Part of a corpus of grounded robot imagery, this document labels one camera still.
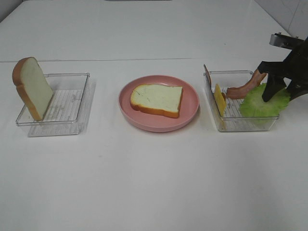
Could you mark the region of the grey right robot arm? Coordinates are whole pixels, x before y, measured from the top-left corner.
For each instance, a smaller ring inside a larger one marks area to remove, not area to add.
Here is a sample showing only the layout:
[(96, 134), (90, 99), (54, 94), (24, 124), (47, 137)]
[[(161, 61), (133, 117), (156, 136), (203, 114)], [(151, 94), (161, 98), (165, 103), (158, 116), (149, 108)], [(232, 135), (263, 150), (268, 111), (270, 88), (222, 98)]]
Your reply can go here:
[(268, 79), (262, 99), (268, 102), (277, 92), (286, 88), (293, 100), (308, 92), (308, 40), (272, 34), (270, 45), (289, 49), (291, 52), (281, 62), (262, 61), (260, 73), (267, 73)]

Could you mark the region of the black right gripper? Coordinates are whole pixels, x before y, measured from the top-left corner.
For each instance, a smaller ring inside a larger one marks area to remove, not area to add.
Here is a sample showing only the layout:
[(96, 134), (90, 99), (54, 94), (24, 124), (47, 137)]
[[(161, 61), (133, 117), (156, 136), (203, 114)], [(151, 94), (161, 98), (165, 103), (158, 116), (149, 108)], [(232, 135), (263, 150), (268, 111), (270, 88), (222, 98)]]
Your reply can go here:
[(258, 66), (261, 73), (268, 73), (262, 94), (268, 102), (277, 92), (286, 87), (284, 77), (292, 80), (286, 90), (290, 101), (308, 93), (308, 40), (295, 37), (271, 37), (270, 45), (289, 49), (291, 52), (281, 62), (262, 61)]

